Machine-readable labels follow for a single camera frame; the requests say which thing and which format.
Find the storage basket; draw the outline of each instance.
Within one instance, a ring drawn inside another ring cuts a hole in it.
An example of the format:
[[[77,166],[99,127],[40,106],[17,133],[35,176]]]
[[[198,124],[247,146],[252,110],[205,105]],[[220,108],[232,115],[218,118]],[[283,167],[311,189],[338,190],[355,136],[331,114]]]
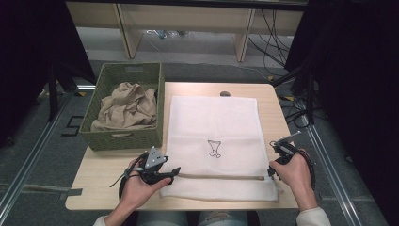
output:
[[[155,126],[136,130],[91,132],[91,124],[98,119],[101,100],[110,96],[112,91],[123,82],[138,83],[144,90],[157,89]],[[93,151],[161,147],[164,127],[164,100],[165,77],[161,63],[104,64],[79,133]]]

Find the metal rail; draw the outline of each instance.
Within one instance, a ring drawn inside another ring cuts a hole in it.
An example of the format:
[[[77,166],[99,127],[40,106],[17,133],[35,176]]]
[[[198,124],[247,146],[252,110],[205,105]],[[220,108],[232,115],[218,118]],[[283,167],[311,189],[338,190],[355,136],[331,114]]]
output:
[[[305,108],[303,103],[299,103],[299,106],[301,108]],[[308,119],[306,118],[306,116],[303,116],[302,120],[305,124],[308,124]],[[314,146],[314,149],[320,158],[320,163],[326,172],[327,178],[331,183],[331,187],[335,193],[335,196],[337,197],[337,201],[343,210],[343,214],[348,222],[348,225],[363,225],[359,218],[355,205],[353,204],[352,200],[349,197],[349,194],[343,186],[340,176],[335,170],[335,167],[332,164],[331,159],[329,158],[326,147],[324,146],[314,124],[309,125],[308,134]]]
[[[57,114],[54,116],[52,121],[47,122],[38,141],[36,142],[29,156],[25,159],[24,164],[20,168],[18,174],[15,176],[14,180],[9,185],[3,199],[0,201],[0,225],[3,225],[3,223],[5,222],[8,213],[10,212],[12,206],[16,202],[19,194],[21,193],[21,190],[24,187],[24,183],[26,182],[33,168],[35,168],[37,162],[39,161],[39,158],[43,150],[47,146],[47,143],[50,140],[50,137],[57,126],[59,116],[64,110],[67,103],[69,102],[69,100],[71,99],[71,97],[72,93],[65,93],[63,95],[63,98],[59,104],[60,108]]]

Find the white cloth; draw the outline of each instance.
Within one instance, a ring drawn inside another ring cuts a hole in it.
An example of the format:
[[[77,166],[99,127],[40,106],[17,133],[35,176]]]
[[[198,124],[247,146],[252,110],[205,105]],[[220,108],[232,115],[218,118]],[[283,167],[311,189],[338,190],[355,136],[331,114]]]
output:
[[[161,190],[162,196],[227,202],[278,198],[267,175],[269,160],[256,99],[173,96],[166,155],[164,171],[181,167],[181,174],[262,176],[264,180],[178,176],[172,186]]]

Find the human hand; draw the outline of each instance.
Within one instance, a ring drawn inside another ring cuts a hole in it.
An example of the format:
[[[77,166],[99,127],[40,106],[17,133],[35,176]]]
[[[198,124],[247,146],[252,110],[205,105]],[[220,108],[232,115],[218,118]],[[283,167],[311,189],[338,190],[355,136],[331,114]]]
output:
[[[143,205],[153,193],[170,183],[171,179],[166,178],[156,184],[148,185],[141,180],[138,172],[132,171],[127,179],[120,197],[120,203],[115,209],[105,217],[105,225],[121,225],[138,207]]]
[[[286,165],[276,161],[269,163],[281,178],[293,191],[299,210],[312,209],[318,206],[317,200],[311,188],[311,174],[306,160],[296,153]]]
[[[134,162],[135,159],[129,163],[129,168]],[[130,176],[131,177],[126,181],[124,186],[120,202],[135,209],[143,205],[152,194],[169,184],[171,181],[170,178],[166,178],[156,184],[148,185],[140,178],[138,172],[132,170]]]

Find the wooden table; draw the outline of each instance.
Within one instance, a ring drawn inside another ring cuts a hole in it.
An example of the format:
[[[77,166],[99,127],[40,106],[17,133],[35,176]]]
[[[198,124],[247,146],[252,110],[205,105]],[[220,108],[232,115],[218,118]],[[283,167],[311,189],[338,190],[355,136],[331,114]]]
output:
[[[269,146],[271,140],[278,140],[290,134],[283,117],[274,88],[265,84],[226,83],[168,83],[165,84],[164,142],[160,149],[165,153],[168,140],[168,119],[172,95],[219,96],[227,91],[232,97],[249,97],[258,100],[259,116],[263,128],[267,154],[270,160],[278,158]],[[70,196],[66,207],[70,210],[111,210],[119,202],[119,184],[110,188],[129,162],[146,151],[145,149],[113,150],[93,152],[86,149],[72,189],[83,188],[80,196]],[[297,208],[294,195],[286,184],[276,180],[284,192],[279,193],[277,202],[203,202],[172,197],[161,197],[155,193],[140,210],[216,210],[216,209],[271,209]]]

